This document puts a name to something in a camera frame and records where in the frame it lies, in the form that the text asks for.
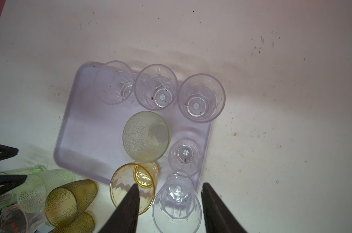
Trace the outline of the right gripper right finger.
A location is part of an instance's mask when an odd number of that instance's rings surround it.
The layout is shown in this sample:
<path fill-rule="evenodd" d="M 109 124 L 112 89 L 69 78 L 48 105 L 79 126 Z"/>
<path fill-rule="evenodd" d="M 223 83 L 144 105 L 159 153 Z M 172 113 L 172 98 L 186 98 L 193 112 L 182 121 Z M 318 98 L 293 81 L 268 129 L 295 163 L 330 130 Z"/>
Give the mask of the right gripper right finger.
<path fill-rule="evenodd" d="M 209 183 L 201 191 L 207 233 L 247 233 Z"/>

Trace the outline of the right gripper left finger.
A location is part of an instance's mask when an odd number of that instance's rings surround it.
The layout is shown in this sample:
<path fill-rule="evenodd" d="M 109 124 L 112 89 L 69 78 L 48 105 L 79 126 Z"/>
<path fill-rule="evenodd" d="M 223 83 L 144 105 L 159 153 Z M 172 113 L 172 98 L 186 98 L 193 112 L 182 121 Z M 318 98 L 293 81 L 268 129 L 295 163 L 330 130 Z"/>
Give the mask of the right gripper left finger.
<path fill-rule="evenodd" d="M 135 233 L 139 206 L 139 188 L 135 183 L 99 233 Z"/>

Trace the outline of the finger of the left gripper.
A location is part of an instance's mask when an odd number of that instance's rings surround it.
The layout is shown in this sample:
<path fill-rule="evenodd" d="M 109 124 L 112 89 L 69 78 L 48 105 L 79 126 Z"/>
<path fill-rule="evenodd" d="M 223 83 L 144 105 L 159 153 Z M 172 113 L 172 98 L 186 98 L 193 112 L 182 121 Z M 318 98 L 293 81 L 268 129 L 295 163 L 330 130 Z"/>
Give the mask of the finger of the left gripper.
<path fill-rule="evenodd" d="M 0 145 L 0 161 L 15 157 L 18 152 L 19 149 L 17 148 Z"/>
<path fill-rule="evenodd" d="M 27 175 L 0 175 L 0 196 L 24 184 Z"/>

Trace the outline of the yellow glass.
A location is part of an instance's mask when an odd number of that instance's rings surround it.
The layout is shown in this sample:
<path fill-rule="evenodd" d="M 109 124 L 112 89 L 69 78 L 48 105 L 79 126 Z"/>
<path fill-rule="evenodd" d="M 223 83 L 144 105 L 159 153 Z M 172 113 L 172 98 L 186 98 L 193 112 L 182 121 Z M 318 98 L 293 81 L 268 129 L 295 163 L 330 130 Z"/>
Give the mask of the yellow glass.
<path fill-rule="evenodd" d="M 145 213 L 152 205 L 159 180 L 156 163 L 142 164 L 132 162 L 121 166 L 113 175 L 110 183 L 110 196 L 118 207 L 133 184 L 137 184 L 140 193 L 139 215 Z"/>

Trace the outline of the dark olive glass back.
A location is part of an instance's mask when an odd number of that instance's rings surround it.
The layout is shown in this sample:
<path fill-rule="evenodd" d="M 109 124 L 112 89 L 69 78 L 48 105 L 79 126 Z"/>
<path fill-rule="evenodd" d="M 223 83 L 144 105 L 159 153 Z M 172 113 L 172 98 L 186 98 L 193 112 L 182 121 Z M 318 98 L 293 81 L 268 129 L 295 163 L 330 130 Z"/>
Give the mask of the dark olive glass back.
<path fill-rule="evenodd" d="M 91 205 L 98 193 L 96 182 L 79 180 L 53 189 L 45 202 L 45 215 L 55 228 L 66 228 Z"/>

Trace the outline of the small clear glass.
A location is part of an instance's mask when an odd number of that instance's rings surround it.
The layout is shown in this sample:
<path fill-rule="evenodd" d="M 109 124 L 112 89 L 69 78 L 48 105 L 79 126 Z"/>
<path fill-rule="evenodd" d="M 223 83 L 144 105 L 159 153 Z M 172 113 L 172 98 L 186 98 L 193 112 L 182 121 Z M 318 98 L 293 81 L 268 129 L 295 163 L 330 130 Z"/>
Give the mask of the small clear glass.
<path fill-rule="evenodd" d="M 169 150 L 168 162 L 174 173 L 192 177 L 202 168 L 203 156 L 199 147 L 191 140 L 180 140 Z"/>

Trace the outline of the pale green glass front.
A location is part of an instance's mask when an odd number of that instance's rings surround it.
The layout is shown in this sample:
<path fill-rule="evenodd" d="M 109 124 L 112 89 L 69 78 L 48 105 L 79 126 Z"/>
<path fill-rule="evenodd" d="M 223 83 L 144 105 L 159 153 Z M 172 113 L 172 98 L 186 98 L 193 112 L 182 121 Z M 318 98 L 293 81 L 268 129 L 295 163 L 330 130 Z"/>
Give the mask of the pale green glass front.
<path fill-rule="evenodd" d="M 171 136 L 167 123 L 160 115 L 142 111 L 127 121 L 122 141 L 126 153 L 134 161 L 152 163 L 165 154 Z"/>

